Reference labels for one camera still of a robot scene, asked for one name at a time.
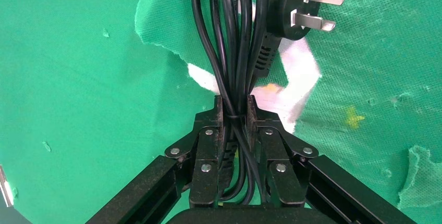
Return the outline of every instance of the plug strain relief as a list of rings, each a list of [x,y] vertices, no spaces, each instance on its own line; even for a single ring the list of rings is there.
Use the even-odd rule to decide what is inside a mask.
[[[276,37],[271,33],[265,33],[260,54],[258,55],[255,69],[253,71],[253,75],[256,78],[265,78],[268,76],[281,40],[282,38]]]

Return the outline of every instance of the green fabric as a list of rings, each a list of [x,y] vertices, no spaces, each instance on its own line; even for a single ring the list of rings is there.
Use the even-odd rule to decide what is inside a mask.
[[[408,177],[399,192],[399,209],[407,207],[428,207],[442,202],[442,163],[430,159],[430,151],[414,146],[410,149]]]
[[[84,223],[213,107],[138,1],[0,2],[0,163],[32,223]]]
[[[331,34],[307,36],[323,77],[296,126],[298,137],[418,223],[440,223],[442,213],[440,169],[430,177],[436,167],[427,161],[414,167],[408,158],[408,149],[419,145],[433,162],[442,161],[440,4],[346,0],[341,7],[322,6],[320,16],[337,26]],[[426,154],[412,150],[410,159]],[[410,169],[417,170],[413,190],[404,187]]]
[[[442,213],[440,4],[322,6],[337,27],[308,35],[323,77],[296,125],[418,223]],[[0,0],[0,32],[0,163],[33,223],[84,223],[213,105],[190,0]]]

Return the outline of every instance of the torn green fabric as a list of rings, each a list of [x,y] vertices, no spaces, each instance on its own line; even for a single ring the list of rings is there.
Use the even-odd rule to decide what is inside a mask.
[[[433,162],[442,161],[441,4],[346,0],[341,7],[323,5],[320,16],[335,20],[335,30],[307,36],[323,77],[296,135],[393,205],[409,176],[409,148],[425,147]],[[423,180],[414,192],[424,196],[433,188]],[[423,207],[421,199],[406,198],[406,205],[422,206],[402,209],[415,221],[440,223],[441,203]],[[441,199],[434,194],[428,201]]]
[[[410,167],[402,191],[399,209],[430,207],[442,202],[442,163],[433,163],[430,150],[414,146],[409,150]]]
[[[208,0],[201,0],[201,3],[208,32],[212,33]],[[179,54],[185,62],[213,72],[198,37],[190,0],[140,0],[135,31],[144,43],[165,47]],[[261,79],[258,85],[277,83],[286,86],[288,81],[279,56],[272,66],[269,76]]]

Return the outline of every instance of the power plug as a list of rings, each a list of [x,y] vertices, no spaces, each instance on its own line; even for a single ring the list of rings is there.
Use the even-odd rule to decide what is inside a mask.
[[[282,38],[303,38],[311,29],[331,31],[336,23],[318,17],[321,3],[341,5],[344,0],[269,0],[267,32],[255,65],[255,79],[267,77]]]

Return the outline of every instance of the black power cord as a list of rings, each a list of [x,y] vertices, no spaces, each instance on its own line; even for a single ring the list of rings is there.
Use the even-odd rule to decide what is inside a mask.
[[[245,131],[247,95],[253,90],[258,78],[268,75],[282,38],[299,40],[311,28],[331,31],[335,22],[317,16],[319,4],[340,5],[343,0],[256,0],[254,23],[252,0],[240,0],[240,2],[241,16],[238,14],[238,0],[221,1],[226,28],[224,35],[219,1],[210,0],[217,51],[205,27],[201,0],[192,0],[192,10],[198,34],[212,65],[227,112],[224,133],[226,140],[223,150],[220,151],[219,169],[223,169],[228,144],[229,152],[234,152],[232,147],[237,146],[239,153],[238,180],[231,189],[219,193],[219,200],[227,201],[237,196],[247,176],[247,192],[237,203],[249,204],[254,194],[255,183],[261,202],[265,202],[265,193]]]
[[[220,4],[218,0],[210,0],[212,27],[217,48],[217,51],[215,51],[205,27],[201,0],[192,0],[195,24],[212,65],[220,94],[224,99],[224,106],[228,115],[228,123],[226,124],[231,129],[231,141],[237,141],[239,144],[240,167],[238,180],[231,190],[221,195],[220,200],[230,200],[237,196],[247,175],[247,193],[239,201],[242,204],[250,203],[254,194],[255,183],[260,192],[261,201],[265,201],[257,162],[250,152],[247,134],[243,129],[245,103],[250,87],[247,76],[251,77],[253,73],[253,67],[266,29],[268,0],[256,1],[257,13],[252,35],[252,0],[241,0],[240,17],[236,8],[237,0],[221,0],[226,28],[225,36],[227,38],[227,41],[225,41],[219,11]]]

